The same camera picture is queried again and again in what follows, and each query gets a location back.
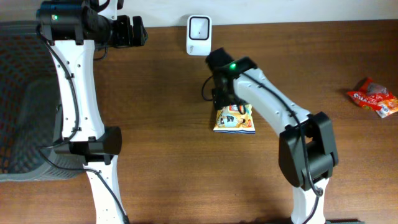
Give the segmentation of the yellow wet wipes pack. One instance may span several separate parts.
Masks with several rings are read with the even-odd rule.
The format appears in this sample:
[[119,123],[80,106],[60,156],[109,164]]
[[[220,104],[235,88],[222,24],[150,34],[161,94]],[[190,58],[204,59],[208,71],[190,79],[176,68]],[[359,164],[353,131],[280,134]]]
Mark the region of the yellow wet wipes pack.
[[238,108],[237,105],[229,105],[218,110],[213,131],[229,134],[255,134],[252,106],[248,104]]

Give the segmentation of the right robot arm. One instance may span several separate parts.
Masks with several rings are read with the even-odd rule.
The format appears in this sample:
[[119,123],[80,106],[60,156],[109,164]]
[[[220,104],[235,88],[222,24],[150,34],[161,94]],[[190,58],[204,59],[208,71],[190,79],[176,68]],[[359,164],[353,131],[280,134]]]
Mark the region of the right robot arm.
[[220,48],[210,52],[205,62],[215,83],[215,108],[251,105],[278,135],[279,167],[293,190],[290,222],[326,223],[325,191],[338,165],[331,119],[295,104],[249,57],[235,60]]

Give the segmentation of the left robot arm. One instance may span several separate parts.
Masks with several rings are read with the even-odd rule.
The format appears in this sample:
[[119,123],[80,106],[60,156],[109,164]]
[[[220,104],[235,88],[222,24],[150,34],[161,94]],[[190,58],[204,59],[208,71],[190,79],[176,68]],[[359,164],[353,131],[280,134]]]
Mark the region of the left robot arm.
[[95,52],[142,47],[148,38],[139,16],[119,15],[123,0],[44,1],[36,32],[52,55],[61,96],[60,137],[49,146],[78,160],[87,174],[97,223],[128,223],[119,190],[117,164],[121,129],[100,116],[93,65]]

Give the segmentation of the red snack bag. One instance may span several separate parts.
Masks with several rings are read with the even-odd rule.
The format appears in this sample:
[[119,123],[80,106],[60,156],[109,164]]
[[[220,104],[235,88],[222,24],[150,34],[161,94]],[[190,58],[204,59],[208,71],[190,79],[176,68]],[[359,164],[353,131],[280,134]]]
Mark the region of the red snack bag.
[[377,111],[382,100],[396,98],[386,87],[377,84],[372,78],[365,78],[359,82],[359,87],[346,93],[358,106]]

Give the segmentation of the orange tissue pack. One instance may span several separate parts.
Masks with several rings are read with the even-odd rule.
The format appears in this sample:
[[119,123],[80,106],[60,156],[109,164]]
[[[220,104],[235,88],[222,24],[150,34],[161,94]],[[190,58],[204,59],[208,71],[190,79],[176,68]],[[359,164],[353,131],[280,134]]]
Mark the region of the orange tissue pack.
[[381,118],[385,118],[397,112],[397,98],[393,98],[390,100],[382,100],[378,103],[378,105],[381,107],[381,109],[377,110],[376,113]]

